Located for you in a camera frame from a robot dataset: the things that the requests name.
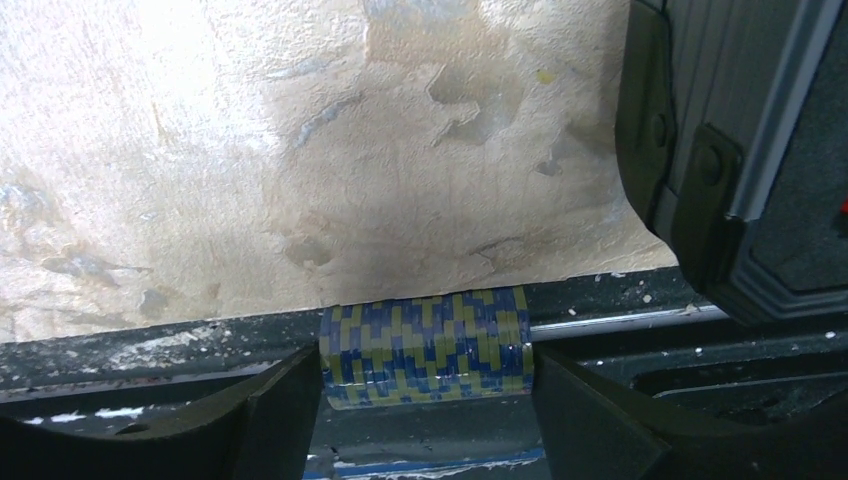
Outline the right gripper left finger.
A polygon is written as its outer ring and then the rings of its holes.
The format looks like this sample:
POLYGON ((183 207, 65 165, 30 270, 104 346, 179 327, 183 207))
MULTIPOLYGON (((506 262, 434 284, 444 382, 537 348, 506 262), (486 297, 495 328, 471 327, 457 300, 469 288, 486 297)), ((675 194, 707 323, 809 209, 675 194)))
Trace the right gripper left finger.
POLYGON ((323 381, 317 346, 113 435, 1 421, 4 479, 299 479, 323 381))

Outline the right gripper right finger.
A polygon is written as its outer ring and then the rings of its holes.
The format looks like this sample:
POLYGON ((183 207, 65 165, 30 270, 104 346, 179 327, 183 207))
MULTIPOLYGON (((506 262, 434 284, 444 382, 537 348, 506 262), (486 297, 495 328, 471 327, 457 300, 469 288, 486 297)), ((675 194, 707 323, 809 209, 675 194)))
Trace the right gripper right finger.
POLYGON ((748 426, 673 405, 534 350, 532 403, 553 479, 844 479, 847 397, 748 426))

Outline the blue yellow chip stack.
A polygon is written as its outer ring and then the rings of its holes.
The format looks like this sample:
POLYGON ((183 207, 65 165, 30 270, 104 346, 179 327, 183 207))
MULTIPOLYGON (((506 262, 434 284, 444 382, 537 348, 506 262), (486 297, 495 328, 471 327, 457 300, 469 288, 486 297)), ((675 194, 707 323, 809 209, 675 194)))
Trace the blue yellow chip stack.
POLYGON ((336 410, 528 394, 534 381, 520 286, 328 308, 319 351, 336 410))

